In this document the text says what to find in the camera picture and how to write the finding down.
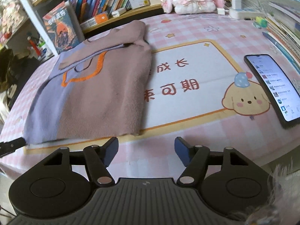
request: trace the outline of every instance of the floor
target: floor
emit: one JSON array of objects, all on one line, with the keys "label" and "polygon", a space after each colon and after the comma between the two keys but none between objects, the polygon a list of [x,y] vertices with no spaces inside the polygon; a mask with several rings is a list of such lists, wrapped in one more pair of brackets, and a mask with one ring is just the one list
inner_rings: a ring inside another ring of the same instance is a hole
[{"label": "floor", "polygon": [[[271,173],[277,164],[282,164],[284,166],[288,166],[291,163],[291,159],[293,160],[293,175],[300,175],[300,146],[295,148],[293,151],[287,153],[281,158],[263,166],[262,168]],[[0,174],[0,205],[7,211],[15,214],[14,209],[8,198],[9,187],[11,186],[13,180]],[[4,210],[0,211],[0,222],[1,225],[6,225],[12,219],[12,215],[5,212]]]}]

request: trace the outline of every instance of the brown and purple sweater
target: brown and purple sweater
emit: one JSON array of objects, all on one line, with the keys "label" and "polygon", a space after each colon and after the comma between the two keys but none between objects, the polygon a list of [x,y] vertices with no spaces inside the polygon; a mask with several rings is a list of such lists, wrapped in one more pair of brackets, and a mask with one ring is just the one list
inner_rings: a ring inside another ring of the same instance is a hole
[{"label": "brown and purple sweater", "polygon": [[138,134],[151,49],[145,24],[132,21],[61,53],[29,110],[29,144]]}]

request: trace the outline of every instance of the gray ribbed panel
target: gray ribbed panel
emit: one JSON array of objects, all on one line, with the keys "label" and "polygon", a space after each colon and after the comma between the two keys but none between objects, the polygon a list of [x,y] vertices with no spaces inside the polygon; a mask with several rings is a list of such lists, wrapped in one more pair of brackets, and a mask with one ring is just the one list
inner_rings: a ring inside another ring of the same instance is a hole
[{"label": "gray ribbed panel", "polygon": [[17,216],[9,225],[241,225],[209,210],[195,190],[171,178],[121,178],[99,188],[80,210],[62,218],[37,220]]}]

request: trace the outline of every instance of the white furry object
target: white furry object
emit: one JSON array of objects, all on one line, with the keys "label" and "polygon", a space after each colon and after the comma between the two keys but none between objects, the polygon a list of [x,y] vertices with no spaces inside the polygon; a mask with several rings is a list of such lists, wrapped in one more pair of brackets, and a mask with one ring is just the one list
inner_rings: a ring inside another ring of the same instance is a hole
[{"label": "white furry object", "polygon": [[300,175],[287,176],[289,169],[276,167],[269,203],[256,209],[246,225],[296,225],[300,221]]}]

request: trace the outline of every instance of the white pole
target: white pole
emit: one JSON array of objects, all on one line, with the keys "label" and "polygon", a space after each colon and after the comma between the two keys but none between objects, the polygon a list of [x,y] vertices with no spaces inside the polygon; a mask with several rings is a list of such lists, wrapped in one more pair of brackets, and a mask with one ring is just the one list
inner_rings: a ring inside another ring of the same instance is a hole
[{"label": "white pole", "polygon": [[35,13],[35,10],[28,0],[20,0],[20,2],[23,5],[23,8],[25,9],[26,13],[28,14],[28,17],[30,18],[31,22],[33,23],[34,27],[37,29],[38,33],[41,35],[49,49],[52,51],[52,53],[56,56],[58,55],[57,50],[50,39],[49,35],[47,34],[47,31],[45,30],[43,26],[43,21],[41,18]]}]

